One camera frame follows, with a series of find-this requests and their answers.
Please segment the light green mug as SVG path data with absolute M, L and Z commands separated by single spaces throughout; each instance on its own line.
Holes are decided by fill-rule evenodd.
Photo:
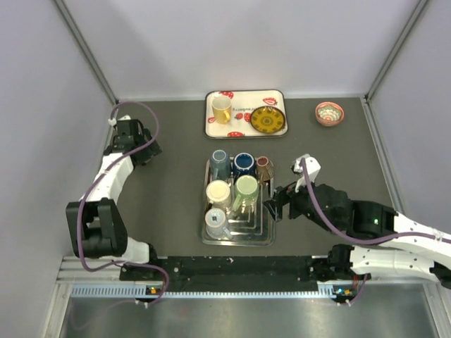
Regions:
M 232 204 L 232 211 L 238 212 L 242 207 L 253 206 L 259 196 L 259 183 L 251 175 L 240 176 L 234 186 L 235 198 Z

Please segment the brown striped mug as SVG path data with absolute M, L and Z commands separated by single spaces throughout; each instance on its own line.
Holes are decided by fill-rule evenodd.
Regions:
M 256 159 L 257 175 L 260 183 L 269 182 L 275 176 L 273 163 L 266 156 L 260 156 Z

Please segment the dark blue mug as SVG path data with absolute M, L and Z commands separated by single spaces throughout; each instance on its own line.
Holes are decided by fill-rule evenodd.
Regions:
M 253 155 L 242 152 L 233 158 L 233 177 L 239 178 L 243 175 L 256 175 L 256 161 Z

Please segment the cream mug black handle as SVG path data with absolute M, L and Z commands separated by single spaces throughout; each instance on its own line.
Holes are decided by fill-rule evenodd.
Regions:
M 223 180 L 214 180 L 206 187 L 206 200 L 213 208 L 229 211 L 232 204 L 231 188 Z

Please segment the light blue mug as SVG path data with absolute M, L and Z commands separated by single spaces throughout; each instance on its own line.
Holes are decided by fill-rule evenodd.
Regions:
M 206 232 L 210 237 L 214 239 L 227 239 L 233 238 L 230 230 L 228 229 L 228 219 L 225 211 L 219 208 L 211 208 L 208 210 L 204 217 Z

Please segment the grey-blue faceted mug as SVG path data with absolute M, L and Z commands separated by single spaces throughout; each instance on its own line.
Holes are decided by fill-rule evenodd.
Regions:
M 210 170 L 213 180 L 228 180 L 231 175 L 231 162 L 229 154 L 222 150 L 215 150 L 210 158 Z

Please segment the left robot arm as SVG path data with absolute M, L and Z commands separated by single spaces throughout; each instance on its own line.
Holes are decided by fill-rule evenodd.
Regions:
M 162 150 L 140 120 L 126 115 L 112 120 L 116 135 L 104 150 L 101 167 L 80 201 L 66 206 L 66 219 L 74 254 L 135 263 L 144 279 L 159 273 L 160 263 L 151 245 L 128 236 L 117 202 L 127 178 Z

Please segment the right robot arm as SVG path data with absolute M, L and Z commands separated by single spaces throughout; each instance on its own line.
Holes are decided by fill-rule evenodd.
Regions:
M 330 273 L 339 279 L 355 275 L 404 275 L 450 288 L 450 235 L 422 225 L 395 209 L 373 201 L 351 200 L 326 184 L 292 183 L 278 187 L 264 202 L 276 221 L 304 216 L 349 242 L 329 253 Z

